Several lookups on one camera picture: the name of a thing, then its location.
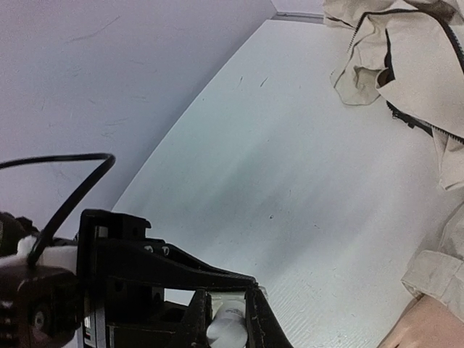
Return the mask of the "white nail polish bottle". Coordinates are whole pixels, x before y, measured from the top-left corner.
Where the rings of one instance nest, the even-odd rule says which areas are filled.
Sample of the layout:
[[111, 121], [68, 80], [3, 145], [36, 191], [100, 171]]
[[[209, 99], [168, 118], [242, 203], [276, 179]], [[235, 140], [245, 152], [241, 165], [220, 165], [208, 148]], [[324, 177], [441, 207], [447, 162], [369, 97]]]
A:
[[210, 294], [212, 322], [207, 328], [208, 344], [212, 348], [243, 348], [247, 345], [246, 300], [244, 293]]

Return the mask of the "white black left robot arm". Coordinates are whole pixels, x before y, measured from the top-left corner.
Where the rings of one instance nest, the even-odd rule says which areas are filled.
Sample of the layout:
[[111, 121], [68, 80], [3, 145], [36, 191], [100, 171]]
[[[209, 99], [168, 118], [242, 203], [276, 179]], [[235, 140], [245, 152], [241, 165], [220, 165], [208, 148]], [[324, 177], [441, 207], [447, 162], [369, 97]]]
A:
[[288, 347], [258, 282], [146, 235], [148, 220], [85, 210], [76, 240], [35, 265], [1, 261], [1, 345]]

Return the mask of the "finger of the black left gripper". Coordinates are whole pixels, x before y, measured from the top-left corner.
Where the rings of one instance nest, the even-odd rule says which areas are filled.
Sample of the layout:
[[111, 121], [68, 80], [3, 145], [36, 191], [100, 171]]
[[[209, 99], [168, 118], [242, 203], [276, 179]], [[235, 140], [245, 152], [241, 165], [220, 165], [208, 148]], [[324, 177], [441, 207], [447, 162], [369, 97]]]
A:
[[[207, 328], [212, 322], [212, 292], [195, 291], [186, 314], [181, 321], [182, 347], [210, 347], [207, 340]], [[264, 288], [253, 286], [241, 292], [246, 300], [246, 328], [248, 341], [245, 347], [291, 347], [282, 327], [277, 321], [268, 302]]]

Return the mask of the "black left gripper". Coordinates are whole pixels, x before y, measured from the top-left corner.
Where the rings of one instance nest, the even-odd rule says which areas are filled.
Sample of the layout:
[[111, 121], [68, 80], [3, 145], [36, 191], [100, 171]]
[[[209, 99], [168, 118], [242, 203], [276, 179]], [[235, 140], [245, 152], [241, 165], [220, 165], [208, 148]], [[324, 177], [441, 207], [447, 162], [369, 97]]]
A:
[[257, 285], [253, 276], [146, 237], [150, 227], [142, 217], [82, 212], [77, 275], [86, 314], [79, 347], [202, 347], [202, 289]]

